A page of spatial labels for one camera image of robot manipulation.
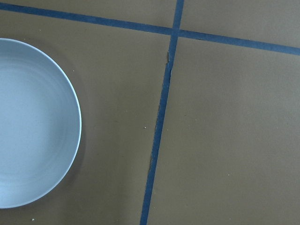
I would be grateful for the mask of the blue plate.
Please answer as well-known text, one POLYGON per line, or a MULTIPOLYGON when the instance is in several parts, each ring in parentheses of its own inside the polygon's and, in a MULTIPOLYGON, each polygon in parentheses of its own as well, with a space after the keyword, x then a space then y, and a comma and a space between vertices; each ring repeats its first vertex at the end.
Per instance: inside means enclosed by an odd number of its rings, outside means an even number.
POLYGON ((0 40, 0 206, 23 206, 52 191, 79 148, 82 117, 60 66, 22 41, 0 40))

